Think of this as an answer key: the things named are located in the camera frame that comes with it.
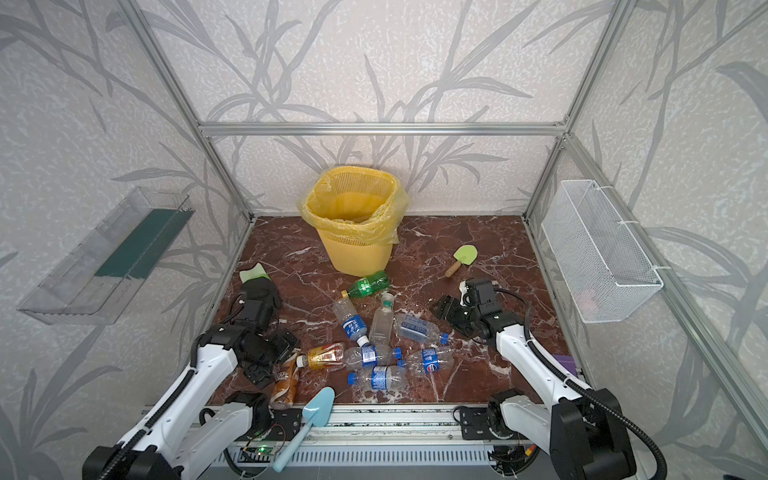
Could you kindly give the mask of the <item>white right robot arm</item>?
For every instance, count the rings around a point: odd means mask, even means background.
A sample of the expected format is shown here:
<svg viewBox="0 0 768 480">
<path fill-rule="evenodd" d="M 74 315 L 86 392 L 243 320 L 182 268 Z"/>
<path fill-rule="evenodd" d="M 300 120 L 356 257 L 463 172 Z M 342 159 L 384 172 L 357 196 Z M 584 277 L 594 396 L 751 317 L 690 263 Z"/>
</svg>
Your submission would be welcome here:
<svg viewBox="0 0 768 480">
<path fill-rule="evenodd" d="M 660 447 L 627 418 L 607 389 L 581 381 L 534 337 L 532 307 L 518 315 L 497 301 L 474 302 L 446 295 L 431 314 L 468 338 L 494 344 L 538 395 L 533 402 L 511 389 L 491 397 L 486 413 L 490 432 L 499 438 L 522 437 L 546 453 L 561 479 L 627 479 L 637 472 L 630 439 L 636 437 L 655 463 L 654 479 L 665 479 L 668 463 Z"/>
</svg>

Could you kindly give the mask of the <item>crushed bottle blue label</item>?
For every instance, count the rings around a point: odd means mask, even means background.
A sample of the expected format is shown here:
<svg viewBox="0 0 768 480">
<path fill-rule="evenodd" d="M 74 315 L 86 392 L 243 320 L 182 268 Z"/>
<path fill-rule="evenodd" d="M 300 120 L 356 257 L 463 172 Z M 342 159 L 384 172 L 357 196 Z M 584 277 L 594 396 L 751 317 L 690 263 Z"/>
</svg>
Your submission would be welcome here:
<svg viewBox="0 0 768 480">
<path fill-rule="evenodd" d="M 448 372 L 454 366 L 454 357 L 448 347 L 430 347 L 414 351 L 406 358 L 406 367 L 410 375 L 425 377 L 441 372 Z"/>
</svg>

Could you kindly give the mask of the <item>soda water bottle blue label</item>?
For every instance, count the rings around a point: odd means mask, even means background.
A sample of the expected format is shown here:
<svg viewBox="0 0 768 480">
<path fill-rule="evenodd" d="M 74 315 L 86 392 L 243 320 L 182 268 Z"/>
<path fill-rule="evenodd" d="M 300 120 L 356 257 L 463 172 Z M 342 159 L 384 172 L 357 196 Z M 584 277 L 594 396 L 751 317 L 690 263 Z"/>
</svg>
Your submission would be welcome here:
<svg viewBox="0 0 768 480">
<path fill-rule="evenodd" d="M 395 315 L 394 330 L 399 338 L 422 345 L 444 346 L 449 341 L 449 334 L 442 332 L 436 324 L 405 313 Z"/>
</svg>

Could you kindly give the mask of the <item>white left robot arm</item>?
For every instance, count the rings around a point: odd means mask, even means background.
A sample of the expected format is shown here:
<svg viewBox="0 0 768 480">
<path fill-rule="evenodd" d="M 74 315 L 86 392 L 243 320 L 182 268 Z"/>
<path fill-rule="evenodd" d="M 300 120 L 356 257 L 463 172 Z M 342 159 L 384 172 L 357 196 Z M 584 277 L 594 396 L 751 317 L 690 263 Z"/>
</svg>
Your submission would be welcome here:
<svg viewBox="0 0 768 480">
<path fill-rule="evenodd" d="M 247 325 L 215 325 L 193 343 L 188 366 L 159 402 L 113 446 L 99 446 L 85 479 L 197 479 L 233 442 L 261 437 L 274 419 L 263 388 L 299 346 L 286 329 L 263 336 Z M 198 429 L 192 427 L 219 385 L 241 369 L 255 389 L 235 392 Z"/>
</svg>

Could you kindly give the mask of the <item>yellow tea bottle red label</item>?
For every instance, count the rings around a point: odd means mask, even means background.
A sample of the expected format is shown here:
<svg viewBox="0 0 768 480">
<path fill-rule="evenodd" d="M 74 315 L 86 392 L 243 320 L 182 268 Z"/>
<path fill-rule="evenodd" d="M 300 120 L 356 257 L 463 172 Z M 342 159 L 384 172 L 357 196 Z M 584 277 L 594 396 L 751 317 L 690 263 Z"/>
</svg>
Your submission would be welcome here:
<svg viewBox="0 0 768 480">
<path fill-rule="evenodd" d="M 345 345 L 341 342 L 312 348 L 297 356 L 296 367 L 310 370 L 339 370 L 345 366 L 344 353 Z"/>
</svg>

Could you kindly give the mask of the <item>brown coffee bottle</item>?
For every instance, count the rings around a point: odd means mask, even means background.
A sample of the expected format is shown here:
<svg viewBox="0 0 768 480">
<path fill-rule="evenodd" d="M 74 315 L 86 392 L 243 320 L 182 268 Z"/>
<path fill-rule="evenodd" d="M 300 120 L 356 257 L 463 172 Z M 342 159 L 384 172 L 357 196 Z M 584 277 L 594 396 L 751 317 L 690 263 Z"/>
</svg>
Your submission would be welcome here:
<svg viewBox="0 0 768 480">
<path fill-rule="evenodd" d="M 270 407 L 274 410 L 284 410 L 294 405 L 300 369 L 296 366 L 296 358 L 285 362 L 275 378 L 275 386 L 270 398 Z"/>
</svg>

